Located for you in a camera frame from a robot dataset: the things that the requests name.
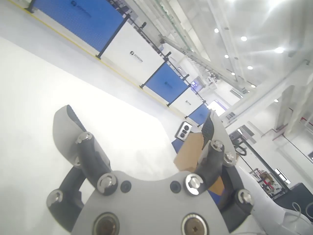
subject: ceiling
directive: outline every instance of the ceiling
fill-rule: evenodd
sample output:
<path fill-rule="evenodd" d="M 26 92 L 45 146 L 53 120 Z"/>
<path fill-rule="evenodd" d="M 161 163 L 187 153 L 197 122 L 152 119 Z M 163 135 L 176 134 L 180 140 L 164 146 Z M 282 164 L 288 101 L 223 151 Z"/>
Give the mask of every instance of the ceiling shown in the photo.
<path fill-rule="evenodd" d="M 288 72 L 298 62 L 286 57 L 313 46 L 313 0 L 271 1 L 126 0 L 155 42 L 158 35 L 168 37 L 209 66 L 226 69 L 228 79 L 256 86 Z M 277 47 L 284 52 L 275 53 Z"/>

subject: blue fence panel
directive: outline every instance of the blue fence panel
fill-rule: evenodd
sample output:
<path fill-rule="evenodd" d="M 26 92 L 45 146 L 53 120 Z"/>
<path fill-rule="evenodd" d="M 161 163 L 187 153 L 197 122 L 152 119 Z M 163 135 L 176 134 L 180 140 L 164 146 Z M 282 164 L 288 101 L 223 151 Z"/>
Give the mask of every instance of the blue fence panel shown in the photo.
<path fill-rule="evenodd" d="M 194 112 L 192 112 L 189 117 L 199 125 L 203 124 L 204 121 L 207 119 L 209 113 L 209 109 L 205 104 L 202 104 L 198 107 Z"/>
<path fill-rule="evenodd" d="M 188 87 L 168 64 L 164 64 L 146 83 L 146 86 L 169 103 L 173 102 Z"/>
<path fill-rule="evenodd" d="M 98 51 L 123 21 L 106 0 L 36 0 L 34 6 Z"/>

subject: cardboard box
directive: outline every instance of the cardboard box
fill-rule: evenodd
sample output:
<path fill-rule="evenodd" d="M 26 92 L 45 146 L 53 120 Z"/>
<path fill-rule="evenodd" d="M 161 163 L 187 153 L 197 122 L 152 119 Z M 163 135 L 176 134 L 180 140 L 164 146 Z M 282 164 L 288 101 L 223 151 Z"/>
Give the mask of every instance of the cardboard box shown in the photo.
<path fill-rule="evenodd" d="M 186 141 L 174 159 L 174 164 L 180 171 L 195 171 L 198 159 L 202 153 L 203 141 L 204 139 L 201 132 L 190 133 L 188 135 Z M 223 193 L 224 184 L 221 177 L 216 180 L 209 190 L 219 196 Z"/>

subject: gray metal plate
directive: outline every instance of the gray metal plate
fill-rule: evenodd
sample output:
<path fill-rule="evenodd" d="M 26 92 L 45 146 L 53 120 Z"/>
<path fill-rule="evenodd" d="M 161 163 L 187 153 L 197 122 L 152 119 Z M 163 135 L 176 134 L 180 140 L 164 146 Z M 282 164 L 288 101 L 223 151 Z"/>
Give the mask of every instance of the gray metal plate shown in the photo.
<path fill-rule="evenodd" d="M 88 199 L 72 235 L 92 234 L 94 221 L 105 212 L 115 214 L 120 222 L 120 235 L 181 235 L 184 217 L 196 213 L 208 224 L 209 234 L 229 234 L 224 220 L 208 192 L 200 196 L 189 196 L 183 188 L 183 180 L 188 171 L 159 181 L 142 181 L 132 178 L 121 171 L 114 171 L 119 187 L 110 196 L 103 196 L 97 190 Z M 120 184 L 128 180 L 132 189 L 122 193 Z M 178 194 L 170 190 L 172 181 L 181 184 Z"/>

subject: screw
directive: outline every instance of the screw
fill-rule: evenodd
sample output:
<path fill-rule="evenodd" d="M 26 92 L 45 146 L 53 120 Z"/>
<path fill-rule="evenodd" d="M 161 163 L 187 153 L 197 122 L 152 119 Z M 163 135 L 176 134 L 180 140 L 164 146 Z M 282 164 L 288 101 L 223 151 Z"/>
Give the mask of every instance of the screw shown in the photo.
<path fill-rule="evenodd" d="M 87 140 L 87 139 L 90 140 L 91 138 L 92 138 L 92 134 L 90 132 L 83 132 L 78 136 L 76 143 L 81 143 L 82 141 Z"/>
<path fill-rule="evenodd" d="M 78 156 L 77 156 L 76 159 L 75 159 L 74 166 L 75 166 L 75 167 L 79 167 L 79 166 L 80 166 L 80 162 L 79 162 Z"/>
<path fill-rule="evenodd" d="M 123 193 L 128 193 L 131 189 L 132 189 L 132 184 L 128 180 L 125 180 L 122 182 L 121 191 Z"/>
<path fill-rule="evenodd" d="M 241 189 L 239 192 L 238 192 L 238 198 L 239 198 L 239 201 L 243 204 L 243 203 L 246 203 L 246 204 L 251 204 L 253 205 L 254 204 L 254 201 L 253 201 L 253 198 L 250 194 L 250 192 L 246 189 Z"/>
<path fill-rule="evenodd" d="M 47 197 L 47 206 L 50 207 L 56 202 L 61 202 L 63 200 L 63 192 L 59 189 L 53 190 Z"/>
<path fill-rule="evenodd" d="M 198 189 L 201 185 L 200 180 L 197 177 L 192 177 L 189 182 L 190 187 Z"/>
<path fill-rule="evenodd" d="M 221 151 L 221 148 L 223 147 L 223 143 L 220 140 L 213 140 L 211 145 L 214 149 L 217 149 L 217 151 Z"/>
<path fill-rule="evenodd" d="M 172 183 L 170 184 L 170 189 L 173 193 L 177 194 L 181 190 L 181 185 L 178 181 L 172 181 Z"/>
<path fill-rule="evenodd" d="M 184 181 L 185 187 L 187 188 L 187 191 L 193 195 L 197 196 L 199 195 L 198 188 L 203 184 L 203 179 L 194 173 L 190 173 L 187 175 Z"/>
<path fill-rule="evenodd" d="M 232 155 L 231 152 L 227 152 L 224 154 L 224 158 L 228 163 L 231 163 L 234 160 L 234 156 Z"/>
<path fill-rule="evenodd" d="M 182 221 L 183 235 L 207 235 L 208 227 L 205 221 L 197 214 L 189 214 Z"/>
<path fill-rule="evenodd" d="M 102 175 L 97 182 L 97 189 L 104 194 L 105 190 L 116 184 L 116 177 L 111 173 Z"/>

